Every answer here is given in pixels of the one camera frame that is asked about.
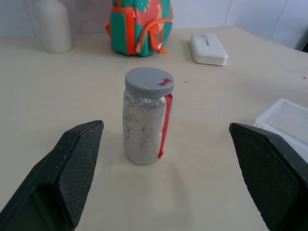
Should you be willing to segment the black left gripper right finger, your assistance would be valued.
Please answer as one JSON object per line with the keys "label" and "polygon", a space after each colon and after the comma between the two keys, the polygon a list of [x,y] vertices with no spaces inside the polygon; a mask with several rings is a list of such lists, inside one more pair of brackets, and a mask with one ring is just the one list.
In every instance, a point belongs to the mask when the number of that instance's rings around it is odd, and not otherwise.
{"label": "black left gripper right finger", "polygon": [[247,189],[270,231],[308,229],[308,164],[278,134],[240,123],[229,132]]}

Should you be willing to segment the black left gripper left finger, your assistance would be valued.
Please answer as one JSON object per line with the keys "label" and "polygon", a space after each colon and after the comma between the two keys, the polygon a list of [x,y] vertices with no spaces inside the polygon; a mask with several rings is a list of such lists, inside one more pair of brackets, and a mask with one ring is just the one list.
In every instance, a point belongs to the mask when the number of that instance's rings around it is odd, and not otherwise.
{"label": "black left gripper left finger", "polygon": [[29,172],[0,213],[2,231],[73,231],[94,178],[104,124],[66,131]]}

